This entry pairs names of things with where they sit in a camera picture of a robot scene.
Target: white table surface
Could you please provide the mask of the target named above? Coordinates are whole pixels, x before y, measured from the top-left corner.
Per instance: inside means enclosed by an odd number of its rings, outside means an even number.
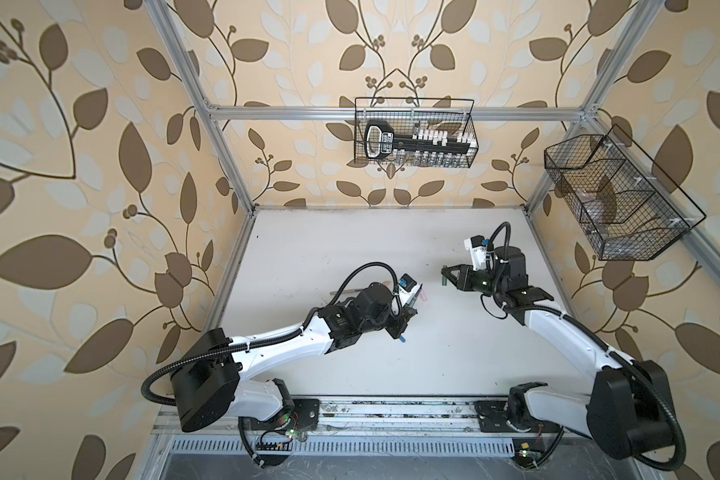
[[[531,381],[581,391],[584,378],[546,340],[512,317],[491,317],[479,293],[442,286],[443,265],[470,264],[464,239],[489,236],[505,220],[512,225],[510,244],[526,255],[530,284],[557,298],[518,209],[261,211],[221,327],[228,336],[249,335],[304,321],[356,267],[381,261],[424,284],[426,301],[416,303],[405,342],[385,331],[365,333],[354,346],[259,379],[283,379],[294,395],[501,395]],[[388,278],[373,267],[348,288]],[[495,309],[491,299],[486,304]]]

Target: black wire basket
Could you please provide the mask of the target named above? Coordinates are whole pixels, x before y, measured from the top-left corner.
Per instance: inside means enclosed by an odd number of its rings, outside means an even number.
[[[625,153],[630,146],[650,161],[649,174]],[[579,135],[548,147],[544,168],[599,260],[652,260],[706,218],[618,125],[606,135]],[[678,200],[691,212],[675,207]]]
[[[355,163],[470,168],[480,148],[473,106],[461,98],[358,97]]]

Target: robotic arm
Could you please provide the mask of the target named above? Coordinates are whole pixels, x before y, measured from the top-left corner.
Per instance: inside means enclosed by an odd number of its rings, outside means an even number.
[[[338,302],[349,281],[370,266],[382,266],[392,274],[393,292],[374,282],[357,296]],[[386,330],[393,339],[400,338],[416,314],[413,304],[421,287],[407,274],[398,282],[389,265],[365,264],[345,280],[327,306],[311,309],[302,323],[232,338],[221,328],[206,332],[182,360],[148,377],[142,394],[152,402],[175,405],[184,432],[206,427],[225,413],[256,418],[271,428],[283,426],[294,408],[285,383],[252,378],[293,360],[354,345],[363,333]],[[175,399],[151,390],[152,383],[166,374]]]
[[[504,245],[494,247],[502,229],[506,230]],[[592,438],[612,458],[634,456],[660,470],[679,468],[686,447],[664,370],[651,360],[639,362],[613,348],[560,312],[552,295],[528,284],[525,255],[509,246],[509,237],[510,227],[505,223],[489,240],[482,236],[465,240],[472,265],[445,267],[443,276],[458,290],[492,296],[504,312],[562,353],[581,372],[590,389],[583,393],[558,392],[543,382],[513,387],[507,404],[508,425],[526,432],[539,420],[554,422]],[[667,446],[675,446],[668,462],[643,456]]]

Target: leaf patterned wallpaper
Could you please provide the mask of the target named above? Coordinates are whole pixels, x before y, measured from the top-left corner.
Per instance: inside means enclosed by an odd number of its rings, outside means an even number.
[[[544,148],[564,133],[553,121],[476,122],[480,149],[465,169],[357,161],[346,123],[231,120],[222,126],[254,203],[291,207],[518,206],[544,172]]]
[[[636,2],[166,3],[212,103],[449,95],[477,106],[575,107]]]
[[[133,474],[205,321],[243,215],[174,70],[134,2],[0,2],[0,478]]]
[[[665,6],[601,114],[700,203],[720,245],[720,1]],[[595,261],[557,191],[535,221],[582,321],[669,374],[688,442],[678,480],[720,480],[720,289],[682,244],[651,262]]]

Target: dark floor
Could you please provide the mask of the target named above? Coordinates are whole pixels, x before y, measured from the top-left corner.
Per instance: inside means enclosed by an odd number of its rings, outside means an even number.
[[[247,456],[171,455],[162,480],[631,480],[632,461],[607,458],[592,442],[561,444],[537,472],[520,470],[508,458],[399,456],[293,456],[261,470]]]

